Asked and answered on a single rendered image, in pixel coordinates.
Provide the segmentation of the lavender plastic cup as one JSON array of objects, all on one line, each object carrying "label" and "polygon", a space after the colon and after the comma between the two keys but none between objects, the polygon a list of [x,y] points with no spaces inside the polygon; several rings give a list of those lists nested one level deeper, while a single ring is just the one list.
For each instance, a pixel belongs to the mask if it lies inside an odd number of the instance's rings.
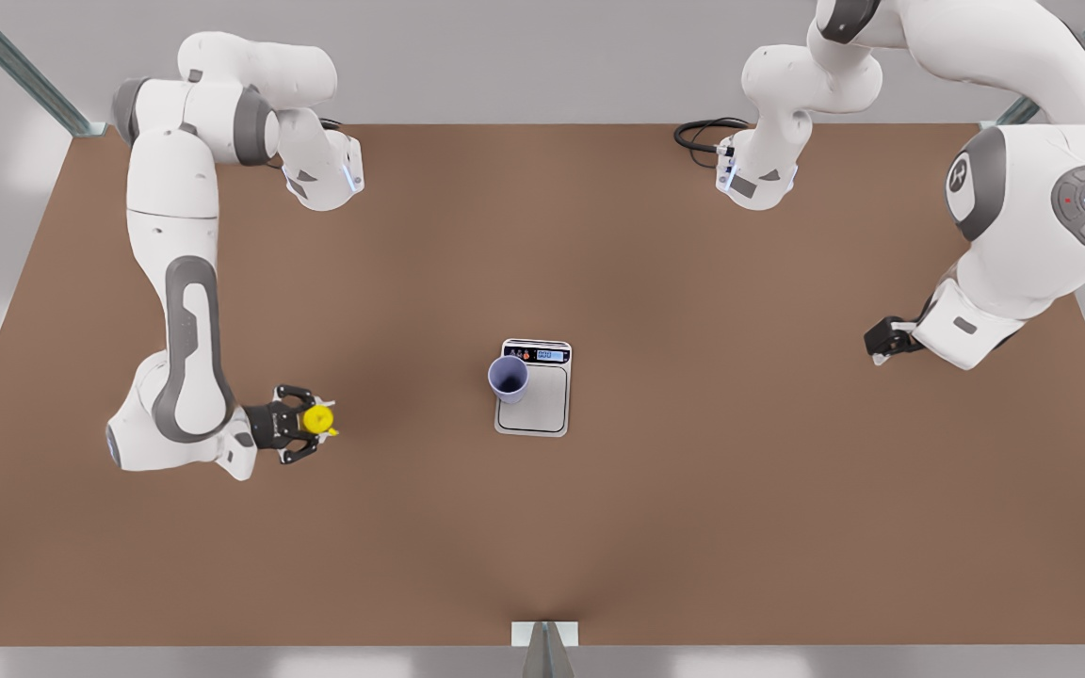
[{"label": "lavender plastic cup", "polygon": [[520,402],[528,386],[528,364],[516,355],[503,355],[488,366],[487,378],[500,402]]}]

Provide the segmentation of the silver digital kitchen scale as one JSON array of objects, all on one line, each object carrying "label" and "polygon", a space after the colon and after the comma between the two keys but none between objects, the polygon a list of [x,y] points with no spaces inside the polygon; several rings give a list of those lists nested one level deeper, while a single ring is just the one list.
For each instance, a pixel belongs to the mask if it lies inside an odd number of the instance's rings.
[{"label": "silver digital kitchen scale", "polygon": [[509,338],[503,356],[515,356],[528,369],[516,402],[495,402],[494,428],[501,434],[563,437],[569,430],[572,345],[547,340]]}]

